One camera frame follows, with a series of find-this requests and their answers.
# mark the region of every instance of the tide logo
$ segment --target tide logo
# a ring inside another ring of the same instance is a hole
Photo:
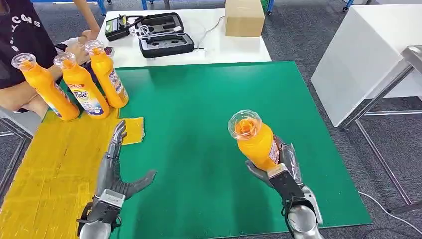
[[[81,100],[87,100],[89,98],[88,91],[72,90],[73,95]]]

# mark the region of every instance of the person's arm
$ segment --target person's arm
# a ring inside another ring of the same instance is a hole
[[[54,80],[62,76],[62,70],[58,66],[51,66],[48,71],[53,76]],[[19,83],[15,86],[0,89],[0,106],[10,110],[16,111],[24,105],[30,103],[37,98],[38,93],[27,81]]]
[[[73,0],[73,2],[75,3],[78,10],[82,13],[82,16],[84,16],[85,21],[87,22],[88,27],[90,28],[90,30],[88,31],[83,31],[82,35],[86,36],[88,40],[95,40],[100,31],[100,26],[98,26],[98,23],[95,20],[87,1]]]
[[[80,65],[89,59],[88,53],[83,46],[75,44],[66,48],[66,52],[73,53],[76,57],[76,62]],[[62,76],[62,70],[56,65],[48,68],[54,81],[57,81]],[[0,89],[0,106],[16,111],[20,108],[25,108],[34,111],[44,117],[48,109],[47,104],[40,95],[32,88],[27,81],[19,83],[15,86]]]

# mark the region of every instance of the tide bottle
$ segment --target tide bottle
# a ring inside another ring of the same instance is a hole
[[[228,131],[237,140],[240,151],[259,169],[266,172],[277,167],[279,149],[271,129],[257,112],[241,110],[228,122]]]
[[[59,54],[54,58],[54,64],[62,69],[63,80],[91,118],[103,119],[110,114],[110,106],[95,86],[89,72],[76,64],[74,54]]]
[[[34,55],[20,53],[13,57],[12,65],[22,71],[28,84],[37,91],[60,119],[69,121],[79,115],[78,107],[56,84],[51,73],[37,64]]]
[[[88,41],[85,50],[91,58],[91,68],[107,97],[108,103],[115,108],[124,107],[129,95],[114,68],[113,60],[104,52],[104,45],[98,40]]]

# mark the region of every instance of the bottle cap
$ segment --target bottle cap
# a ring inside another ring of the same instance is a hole
[[[104,50],[104,44],[98,40],[92,40],[85,43],[85,50],[89,52],[90,55],[98,55]]]
[[[28,71],[37,64],[37,59],[31,53],[20,53],[12,59],[12,66],[21,70]]]
[[[248,140],[258,134],[261,125],[262,120],[257,112],[241,110],[231,117],[228,122],[228,131],[237,140]]]
[[[70,52],[64,52],[54,57],[54,65],[62,69],[70,69],[76,65],[76,56]]]

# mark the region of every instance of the open equipment case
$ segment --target open equipment case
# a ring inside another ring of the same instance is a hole
[[[145,58],[192,52],[194,42],[183,32],[183,24],[175,12],[140,17],[135,28],[148,27],[147,34],[138,32],[139,47]]]

